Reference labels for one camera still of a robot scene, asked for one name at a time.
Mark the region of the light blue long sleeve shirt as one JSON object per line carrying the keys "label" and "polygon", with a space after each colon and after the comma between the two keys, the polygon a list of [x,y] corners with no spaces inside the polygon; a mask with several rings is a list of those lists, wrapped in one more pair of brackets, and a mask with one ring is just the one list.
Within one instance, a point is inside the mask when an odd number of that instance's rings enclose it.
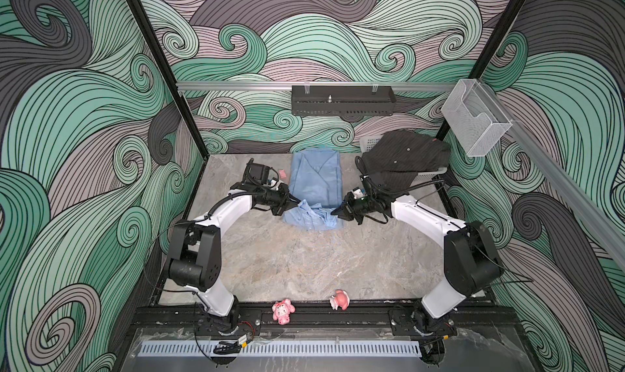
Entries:
{"label": "light blue long sleeve shirt", "polygon": [[294,154],[289,189],[299,203],[283,214],[283,221],[307,231],[343,228],[332,212],[343,200],[340,153],[328,149],[307,149]]}

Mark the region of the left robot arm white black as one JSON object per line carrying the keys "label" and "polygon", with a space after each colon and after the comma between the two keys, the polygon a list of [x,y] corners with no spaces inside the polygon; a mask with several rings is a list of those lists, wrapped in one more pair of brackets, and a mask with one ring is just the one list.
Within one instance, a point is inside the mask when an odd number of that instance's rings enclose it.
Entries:
{"label": "left robot arm white black", "polygon": [[164,273],[199,303],[218,331],[231,333],[239,325],[239,301],[221,281],[221,237],[242,215],[258,204],[275,217],[298,206],[300,200],[280,180],[270,180],[274,169],[249,160],[242,180],[205,214],[174,226]]}

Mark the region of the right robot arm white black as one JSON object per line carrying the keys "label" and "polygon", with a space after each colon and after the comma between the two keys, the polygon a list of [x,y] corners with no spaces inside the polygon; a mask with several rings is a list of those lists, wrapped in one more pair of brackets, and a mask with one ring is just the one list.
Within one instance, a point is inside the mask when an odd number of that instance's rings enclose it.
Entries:
{"label": "right robot arm white black", "polygon": [[362,225],[365,219],[386,225],[395,219],[415,228],[442,249],[444,277],[415,305],[410,315],[416,336],[444,338],[456,333],[448,315],[472,295],[500,279],[505,272],[493,236],[482,222],[464,222],[438,212],[410,192],[425,182],[399,191],[382,186],[376,173],[368,173],[364,160],[355,158],[361,188],[343,198],[332,214]]}

